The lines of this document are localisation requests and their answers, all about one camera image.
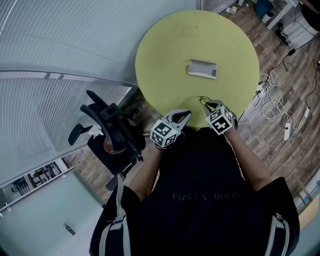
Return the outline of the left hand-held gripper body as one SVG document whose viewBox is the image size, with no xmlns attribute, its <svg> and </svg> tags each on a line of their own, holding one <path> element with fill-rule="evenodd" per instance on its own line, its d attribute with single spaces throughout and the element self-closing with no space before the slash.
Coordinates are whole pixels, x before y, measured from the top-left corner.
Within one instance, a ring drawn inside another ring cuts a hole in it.
<svg viewBox="0 0 320 256">
<path fill-rule="evenodd" d="M 151 128 L 150 140 L 160 149 L 166 149 L 177 141 L 182 135 L 184 117 L 174 118 L 171 116 L 158 119 Z"/>
</svg>

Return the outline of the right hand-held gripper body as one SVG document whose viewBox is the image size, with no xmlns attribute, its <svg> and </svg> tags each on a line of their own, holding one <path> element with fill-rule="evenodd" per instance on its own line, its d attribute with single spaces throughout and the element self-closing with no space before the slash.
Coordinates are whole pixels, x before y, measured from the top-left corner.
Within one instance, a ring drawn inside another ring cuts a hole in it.
<svg viewBox="0 0 320 256">
<path fill-rule="evenodd" d="M 237 127 L 237 119 L 228 108 L 221 106 L 212 110 L 213 113 L 205 121 L 217 135 L 225 134 L 230 128 Z"/>
</svg>

